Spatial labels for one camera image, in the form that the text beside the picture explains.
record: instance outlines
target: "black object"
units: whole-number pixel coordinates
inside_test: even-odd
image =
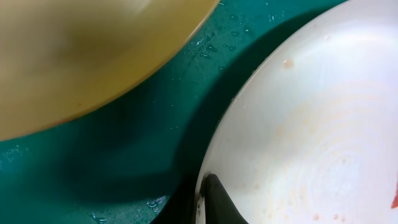
[[[194,223],[196,207],[193,197],[196,181],[196,177],[185,177],[151,224]],[[203,179],[200,193],[205,198],[206,224],[248,224],[215,174]]]
[[[201,189],[205,196],[206,224],[248,224],[224,189],[217,175],[209,174]]]

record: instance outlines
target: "sauce stain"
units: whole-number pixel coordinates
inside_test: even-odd
[[[290,59],[287,59],[287,60],[284,60],[284,67],[286,68],[286,69],[291,69],[291,68],[293,68],[294,67],[294,62],[293,62],[293,60],[290,58]]]
[[[398,180],[397,180],[397,190],[396,190],[396,197],[391,203],[391,209],[398,208]]]

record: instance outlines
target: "green countertop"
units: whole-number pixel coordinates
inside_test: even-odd
[[[199,171],[218,121],[252,71],[341,2],[222,0],[137,88],[75,121],[0,142],[0,223],[149,223],[166,198],[155,208],[147,202]]]

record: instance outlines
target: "water droplet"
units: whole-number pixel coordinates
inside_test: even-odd
[[[229,18],[230,18],[231,20],[237,20],[237,19],[238,19],[238,17],[237,17],[236,15],[234,15],[234,14],[231,14],[231,15],[229,16]]]
[[[256,34],[254,33],[254,31],[253,31],[249,26],[247,26],[247,25],[245,25],[245,26],[243,27],[243,30],[244,30],[244,33],[247,34],[247,35],[250,36],[250,37],[255,37],[255,36],[256,36]]]
[[[207,59],[207,60],[211,59],[210,55],[205,54],[205,53],[200,53],[199,56],[204,57],[204,58]]]
[[[207,49],[208,51],[214,52],[214,53],[217,53],[217,51],[218,51],[218,50],[213,46],[213,44],[207,45],[206,49]]]

